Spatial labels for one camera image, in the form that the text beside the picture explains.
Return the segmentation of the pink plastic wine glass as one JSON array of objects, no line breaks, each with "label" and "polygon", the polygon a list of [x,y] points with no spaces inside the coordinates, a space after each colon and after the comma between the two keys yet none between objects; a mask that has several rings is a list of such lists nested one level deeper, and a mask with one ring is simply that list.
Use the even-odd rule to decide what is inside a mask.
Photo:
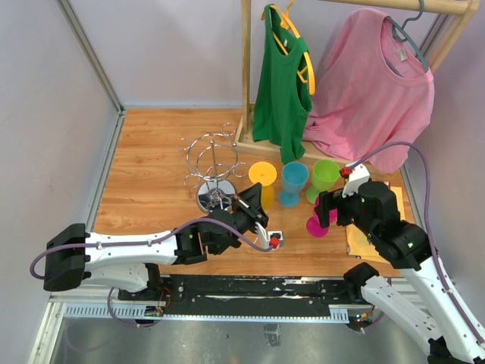
[{"label": "pink plastic wine glass", "polygon": [[[330,230],[330,227],[322,228],[320,225],[318,214],[315,212],[316,207],[319,205],[319,198],[314,202],[312,216],[306,222],[307,232],[313,237],[324,237]],[[337,220],[337,210],[333,209],[329,212],[329,222],[330,224],[336,222]]]}]

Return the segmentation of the orange plastic wine glass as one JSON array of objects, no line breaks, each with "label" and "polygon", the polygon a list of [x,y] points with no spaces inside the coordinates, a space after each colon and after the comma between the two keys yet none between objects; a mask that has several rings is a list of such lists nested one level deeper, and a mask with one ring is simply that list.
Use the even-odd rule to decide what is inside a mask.
[{"label": "orange plastic wine glass", "polygon": [[270,209],[274,204],[273,184],[277,179],[277,169],[269,162],[256,162],[249,169],[249,179],[253,184],[261,184],[262,207]]}]

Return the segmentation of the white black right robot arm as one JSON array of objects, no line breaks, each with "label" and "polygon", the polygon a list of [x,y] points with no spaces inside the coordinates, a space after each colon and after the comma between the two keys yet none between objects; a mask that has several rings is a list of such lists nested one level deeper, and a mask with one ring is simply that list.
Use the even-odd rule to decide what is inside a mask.
[{"label": "white black right robot arm", "polygon": [[337,225],[356,226],[399,270],[426,309],[410,303],[367,263],[345,273],[345,298],[380,309],[418,344],[429,363],[482,363],[484,326],[451,291],[427,233],[401,218],[395,193],[380,181],[363,183],[351,196],[343,190],[320,193],[314,212],[321,226],[328,227],[332,210],[337,212]]}]

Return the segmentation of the blue plastic wine glass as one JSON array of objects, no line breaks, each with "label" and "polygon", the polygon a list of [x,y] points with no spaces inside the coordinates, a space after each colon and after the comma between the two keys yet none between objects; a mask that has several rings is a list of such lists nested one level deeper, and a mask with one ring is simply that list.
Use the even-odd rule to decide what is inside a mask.
[{"label": "blue plastic wine glass", "polygon": [[287,163],[282,170],[283,189],[279,195],[283,207],[296,207],[300,201],[300,193],[309,177],[308,168],[301,162]]}]

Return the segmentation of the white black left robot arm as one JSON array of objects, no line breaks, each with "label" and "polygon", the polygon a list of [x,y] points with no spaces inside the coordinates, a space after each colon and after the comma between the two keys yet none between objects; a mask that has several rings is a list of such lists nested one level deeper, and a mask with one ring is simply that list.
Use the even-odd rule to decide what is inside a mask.
[{"label": "white black left robot arm", "polygon": [[268,215],[261,204],[262,185],[230,196],[231,209],[215,209],[171,230],[142,235],[106,235],[89,232],[84,223],[67,226],[50,239],[45,252],[32,262],[45,262],[44,290],[62,292],[83,284],[114,287],[138,293],[146,300],[157,298],[162,281],[152,265],[193,265],[204,262],[209,254],[220,255],[237,249],[248,231],[257,234],[261,245],[254,249],[270,251]]}]

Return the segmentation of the green plastic wine glass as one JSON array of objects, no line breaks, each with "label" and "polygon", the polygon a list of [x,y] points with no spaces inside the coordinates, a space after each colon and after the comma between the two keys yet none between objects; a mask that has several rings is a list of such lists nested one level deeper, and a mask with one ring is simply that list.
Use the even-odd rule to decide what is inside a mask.
[{"label": "green plastic wine glass", "polygon": [[307,200],[314,204],[320,192],[329,190],[340,178],[340,167],[336,162],[322,159],[314,164],[311,186],[306,190]]}]

